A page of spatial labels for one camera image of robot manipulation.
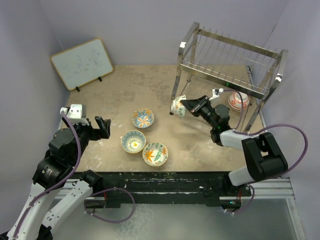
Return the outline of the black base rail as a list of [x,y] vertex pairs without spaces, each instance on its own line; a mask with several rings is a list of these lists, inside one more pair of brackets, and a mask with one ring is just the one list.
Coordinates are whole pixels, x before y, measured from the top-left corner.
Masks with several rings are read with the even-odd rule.
[[119,208],[122,204],[205,205],[239,208],[251,197],[247,184],[232,186],[226,171],[100,172],[105,189],[122,188],[88,197],[89,208]]

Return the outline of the orange flower green leaf bowl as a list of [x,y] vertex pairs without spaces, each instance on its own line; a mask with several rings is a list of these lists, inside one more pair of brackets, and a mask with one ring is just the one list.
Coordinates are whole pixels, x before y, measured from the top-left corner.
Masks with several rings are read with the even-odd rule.
[[186,114],[186,107],[181,103],[181,100],[186,100],[186,99],[187,99],[186,95],[181,95],[176,97],[171,103],[171,107],[170,107],[171,112],[175,116],[181,119],[183,119]]

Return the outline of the red patterned bowl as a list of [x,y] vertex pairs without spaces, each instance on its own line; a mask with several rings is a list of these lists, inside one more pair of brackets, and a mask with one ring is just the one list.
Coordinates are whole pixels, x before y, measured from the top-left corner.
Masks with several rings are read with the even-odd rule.
[[237,111],[248,108],[250,100],[247,94],[233,91],[227,100],[229,106]]

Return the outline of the blue orange floral bowl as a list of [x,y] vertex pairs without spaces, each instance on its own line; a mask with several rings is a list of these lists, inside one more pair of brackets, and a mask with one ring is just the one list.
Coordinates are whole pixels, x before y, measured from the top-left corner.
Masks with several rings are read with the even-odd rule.
[[154,120],[154,113],[148,108],[139,108],[135,110],[131,118],[132,124],[139,129],[150,127]]

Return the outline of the steel two-tier dish rack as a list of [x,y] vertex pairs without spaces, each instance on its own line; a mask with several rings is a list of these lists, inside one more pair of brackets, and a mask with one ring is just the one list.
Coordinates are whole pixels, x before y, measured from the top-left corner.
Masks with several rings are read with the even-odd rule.
[[194,22],[179,44],[176,76],[170,99],[185,93],[192,79],[209,88],[226,87],[248,95],[240,130],[249,131],[280,85],[289,52],[271,50],[231,38]]

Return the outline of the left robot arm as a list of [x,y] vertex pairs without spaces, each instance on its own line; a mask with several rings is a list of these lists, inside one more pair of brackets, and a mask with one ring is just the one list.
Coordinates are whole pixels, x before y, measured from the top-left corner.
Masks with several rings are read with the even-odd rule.
[[108,139],[111,134],[111,120],[100,116],[95,117],[98,129],[94,129],[89,121],[82,124],[66,116],[63,121],[67,128],[58,130],[49,142],[49,149],[32,178],[27,202],[11,230],[0,235],[2,240],[51,240],[76,207],[90,195],[98,196],[103,191],[103,177],[87,170],[67,195],[51,206],[77,169],[89,141]]

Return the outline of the small whiteboard wooden frame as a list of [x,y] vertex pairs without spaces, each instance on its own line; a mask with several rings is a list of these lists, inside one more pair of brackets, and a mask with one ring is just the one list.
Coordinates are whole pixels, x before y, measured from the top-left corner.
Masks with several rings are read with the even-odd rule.
[[100,38],[56,53],[50,61],[69,91],[78,90],[94,80],[100,81],[114,70]]

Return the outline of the blue rim yellow centre bowl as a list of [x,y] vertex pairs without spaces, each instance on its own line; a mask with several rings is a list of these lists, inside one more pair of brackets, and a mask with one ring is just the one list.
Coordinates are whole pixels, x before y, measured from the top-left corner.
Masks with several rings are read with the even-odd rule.
[[121,139],[121,146],[129,154],[139,153],[146,145],[145,135],[138,130],[130,130]]

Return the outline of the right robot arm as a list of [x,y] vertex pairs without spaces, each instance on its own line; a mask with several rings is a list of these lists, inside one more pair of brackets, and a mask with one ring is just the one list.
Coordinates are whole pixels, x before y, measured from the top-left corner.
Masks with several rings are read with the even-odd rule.
[[229,125],[230,109],[223,104],[212,107],[206,95],[180,102],[194,117],[202,117],[212,127],[210,137],[215,144],[243,151],[245,165],[229,172],[222,183],[226,195],[235,195],[241,185],[260,182],[288,170],[287,160],[270,132],[248,136],[235,131]]

